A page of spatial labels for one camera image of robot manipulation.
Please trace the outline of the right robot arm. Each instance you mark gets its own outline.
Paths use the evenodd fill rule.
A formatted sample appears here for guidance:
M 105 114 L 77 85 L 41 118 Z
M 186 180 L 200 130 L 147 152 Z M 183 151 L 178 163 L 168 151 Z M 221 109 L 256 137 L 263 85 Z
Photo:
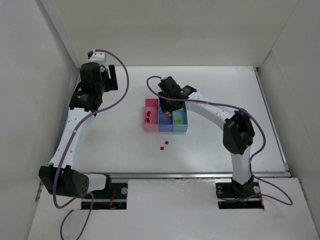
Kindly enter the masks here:
M 250 153 L 255 131 L 250 117 L 235 107 L 211 105 L 195 88 L 181 88 L 171 77 L 158 84 L 161 108 L 164 111 L 186 109 L 211 121 L 222 130 L 222 144 L 230 152 L 232 163 L 231 184 L 234 190 L 244 192 L 253 182 L 250 173 Z

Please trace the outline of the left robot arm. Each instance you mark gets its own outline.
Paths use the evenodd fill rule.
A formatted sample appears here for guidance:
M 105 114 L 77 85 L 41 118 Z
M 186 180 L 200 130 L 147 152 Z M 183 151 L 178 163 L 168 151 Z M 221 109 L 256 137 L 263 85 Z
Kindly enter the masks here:
M 68 105 L 67 120 L 58 148 L 49 165 L 41 166 L 38 172 L 49 194 L 83 199 L 94 191 L 110 193 L 112 182 L 109 175 L 81 173 L 76 161 L 96 111 L 103 102 L 103 94 L 117 89 L 114 65 L 87 62 L 81 66 L 80 82 Z

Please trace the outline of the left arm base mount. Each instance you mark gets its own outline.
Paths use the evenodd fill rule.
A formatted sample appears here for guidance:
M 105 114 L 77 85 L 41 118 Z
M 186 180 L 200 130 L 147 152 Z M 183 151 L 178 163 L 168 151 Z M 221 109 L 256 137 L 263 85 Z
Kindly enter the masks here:
M 128 183 L 116 182 L 110 185 L 108 191 L 95 190 L 92 192 L 94 202 L 93 210 L 126 210 Z

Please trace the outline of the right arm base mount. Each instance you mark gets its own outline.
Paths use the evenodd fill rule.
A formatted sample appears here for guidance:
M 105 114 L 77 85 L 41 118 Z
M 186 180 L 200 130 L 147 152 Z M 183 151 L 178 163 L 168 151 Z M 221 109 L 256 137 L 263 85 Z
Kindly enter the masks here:
M 265 209 L 263 199 L 260 196 L 260 185 L 257 181 L 252 182 L 244 189 L 237 189 L 232 182 L 218 182 L 215 186 L 220 210 Z

